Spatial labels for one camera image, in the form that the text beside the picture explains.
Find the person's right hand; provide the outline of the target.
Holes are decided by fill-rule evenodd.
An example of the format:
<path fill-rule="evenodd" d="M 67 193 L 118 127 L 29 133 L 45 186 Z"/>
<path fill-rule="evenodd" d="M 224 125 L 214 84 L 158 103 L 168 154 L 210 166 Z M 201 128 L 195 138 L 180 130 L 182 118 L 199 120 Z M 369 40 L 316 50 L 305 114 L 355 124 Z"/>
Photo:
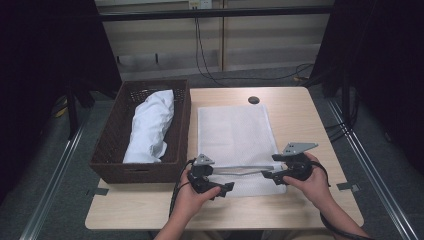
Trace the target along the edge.
<path fill-rule="evenodd" d="M 325 205 L 332 198 L 328 187 L 327 175 L 318 166 L 312 167 L 312 173 L 307 180 L 301 181 L 289 176 L 285 176 L 283 180 L 302 191 L 306 198 L 321 212 L 324 212 Z"/>

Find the person's left hand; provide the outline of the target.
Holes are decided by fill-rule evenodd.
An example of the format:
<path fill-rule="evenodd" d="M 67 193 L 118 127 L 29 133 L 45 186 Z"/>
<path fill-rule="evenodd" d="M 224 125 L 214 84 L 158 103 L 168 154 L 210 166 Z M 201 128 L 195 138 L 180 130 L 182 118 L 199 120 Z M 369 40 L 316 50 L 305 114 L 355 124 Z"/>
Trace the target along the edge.
<path fill-rule="evenodd" d="M 188 171 L 184 170 L 177 187 L 177 197 L 171 214 L 171 219 L 178 223 L 188 223 L 208 200 L 220 193 L 219 187 L 214 187 L 205 193 L 197 193 L 188 180 Z"/>

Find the black curtain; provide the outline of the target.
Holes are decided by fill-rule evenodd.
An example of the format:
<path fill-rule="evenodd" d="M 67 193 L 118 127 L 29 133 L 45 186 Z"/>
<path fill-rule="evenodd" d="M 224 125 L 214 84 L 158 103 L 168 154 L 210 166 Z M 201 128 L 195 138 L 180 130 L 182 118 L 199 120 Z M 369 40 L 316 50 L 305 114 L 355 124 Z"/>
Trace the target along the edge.
<path fill-rule="evenodd" d="M 424 0 L 335 0 L 311 78 L 353 85 L 424 175 Z"/>
<path fill-rule="evenodd" d="M 0 0 L 0 204 L 20 180 L 54 103 L 121 85 L 95 0 Z"/>

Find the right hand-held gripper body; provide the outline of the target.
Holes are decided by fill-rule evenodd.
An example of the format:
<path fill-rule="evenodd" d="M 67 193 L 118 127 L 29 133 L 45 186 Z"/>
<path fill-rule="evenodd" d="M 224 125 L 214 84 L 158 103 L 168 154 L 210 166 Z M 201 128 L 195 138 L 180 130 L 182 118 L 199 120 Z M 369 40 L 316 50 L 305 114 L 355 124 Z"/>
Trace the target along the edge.
<path fill-rule="evenodd" d="M 284 169 L 284 176 L 290 176 L 297 180 L 304 181 L 312 173 L 312 162 L 305 155 L 307 150 L 317 147 L 317 143 L 288 143 L 281 154 L 273 154 L 274 161 L 283 162 L 287 168 Z"/>

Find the metal floor rail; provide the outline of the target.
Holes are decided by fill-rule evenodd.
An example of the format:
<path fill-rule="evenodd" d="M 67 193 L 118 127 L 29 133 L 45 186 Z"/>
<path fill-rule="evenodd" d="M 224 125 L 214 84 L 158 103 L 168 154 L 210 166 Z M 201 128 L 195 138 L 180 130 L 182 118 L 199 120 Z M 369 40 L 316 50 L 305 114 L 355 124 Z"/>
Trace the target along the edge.
<path fill-rule="evenodd" d="M 341 107 L 335 100 L 328 100 L 328 105 L 343 131 L 343 136 L 347 139 L 351 149 L 355 153 L 360 165 L 365 171 L 368 179 L 370 180 L 374 190 L 376 191 L 380 201 L 385 207 L 402 239 L 419 240 L 416 231 L 411 225 L 411 222 L 407 218 L 404 211 L 401 209 L 398 202 L 395 200 L 387 185 L 384 183 L 381 175 L 378 173 L 376 167 L 372 163 L 370 156 L 366 152 L 356 133 L 352 128 L 349 128 L 346 121 L 342 119 Z"/>
<path fill-rule="evenodd" d="M 52 177 L 19 240 L 37 240 L 85 128 L 86 121 L 77 128 L 76 133 L 67 141 Z"/>

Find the white mesh laundry bag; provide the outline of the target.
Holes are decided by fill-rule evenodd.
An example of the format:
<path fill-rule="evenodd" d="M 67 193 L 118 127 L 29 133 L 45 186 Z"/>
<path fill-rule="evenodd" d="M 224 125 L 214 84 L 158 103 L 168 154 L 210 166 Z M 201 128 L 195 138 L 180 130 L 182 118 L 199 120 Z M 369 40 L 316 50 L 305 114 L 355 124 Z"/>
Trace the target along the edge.
<path fill-rule="evenodd" d="M 201 107 L 198 109 L 198 152 L 214 161 L 221 175 L 212 182 L 232 182 L 228 197 L 279 195 L 286 192 L 263 177 L 279 166 L 272 159 L 278 152 L 267 109 L 263 105 Z"/>

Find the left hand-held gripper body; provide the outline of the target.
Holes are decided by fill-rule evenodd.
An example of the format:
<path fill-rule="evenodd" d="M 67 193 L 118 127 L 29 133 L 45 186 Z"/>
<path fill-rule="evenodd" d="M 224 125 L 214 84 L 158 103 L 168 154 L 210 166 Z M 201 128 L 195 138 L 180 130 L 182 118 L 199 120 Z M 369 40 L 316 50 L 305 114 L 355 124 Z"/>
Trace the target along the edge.
<path fill-rule="evenodd" d="M 205 193 L 210 189 L 217 187 L 218 184 L 210 182 L 208 177 L 213 173 L 214 161 L 204 154 L 188 161 L 190 170 L 188 179 L 197 193 Z"/>

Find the white wall outlet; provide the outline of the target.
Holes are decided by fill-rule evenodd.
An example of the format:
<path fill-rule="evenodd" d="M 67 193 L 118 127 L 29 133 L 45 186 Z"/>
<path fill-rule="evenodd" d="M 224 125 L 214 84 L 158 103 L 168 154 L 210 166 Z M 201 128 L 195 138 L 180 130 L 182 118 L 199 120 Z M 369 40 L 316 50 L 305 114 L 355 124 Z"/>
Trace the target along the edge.
<path fill-rule="evenodd" d="M 188 4 L 191 10 L 212 8 L 212 0 L 188 0 Z"/>

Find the white garment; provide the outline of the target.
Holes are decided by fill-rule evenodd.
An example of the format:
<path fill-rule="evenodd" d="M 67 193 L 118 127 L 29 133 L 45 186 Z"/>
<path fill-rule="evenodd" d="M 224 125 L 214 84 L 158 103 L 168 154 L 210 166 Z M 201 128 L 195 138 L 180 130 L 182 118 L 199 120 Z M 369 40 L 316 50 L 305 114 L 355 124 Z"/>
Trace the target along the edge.
<path fill-rule="evenodd" d="M 165 135 L 174 117 L 174 93 L 157 91 L 138 105 L 132 119 L 130 142 L 123 162 L 160 163 L 167 143 Z"/>

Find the black stand leg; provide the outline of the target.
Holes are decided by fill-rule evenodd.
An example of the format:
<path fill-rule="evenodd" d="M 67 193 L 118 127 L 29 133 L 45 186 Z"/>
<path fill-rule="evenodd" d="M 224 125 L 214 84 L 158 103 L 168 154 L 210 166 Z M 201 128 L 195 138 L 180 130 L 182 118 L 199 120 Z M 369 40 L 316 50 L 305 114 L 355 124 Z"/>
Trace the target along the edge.
<path fill-rule="evenodd" d="M 71 140 L 79 129 L 76 101 L 79 101 L 83 108 L 91 108 L 95 103 L 94 98 L 90 94 L 90 82 L 84 79 L 69 80 L 66 85 L 66 99 L 70 123 L 68 139 Z"/>

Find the brown woven basket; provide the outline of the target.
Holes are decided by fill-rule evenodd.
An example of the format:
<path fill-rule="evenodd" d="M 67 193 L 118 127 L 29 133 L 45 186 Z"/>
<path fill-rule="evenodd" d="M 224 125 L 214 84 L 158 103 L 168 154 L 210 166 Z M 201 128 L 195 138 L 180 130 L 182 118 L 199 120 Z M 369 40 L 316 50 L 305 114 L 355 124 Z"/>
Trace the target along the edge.
<path fill-rule="evenodd" d="M 174 117 L 165 135 L 167 149 L 159 163 L 123 161 L 138 105 L 156 91 L 172 90 Z M 179 178 L 187 160 L 191 96 L 186 80 L 125 81 L 97 141 L 90 167 L 108 184 L 169 183 Z"/>

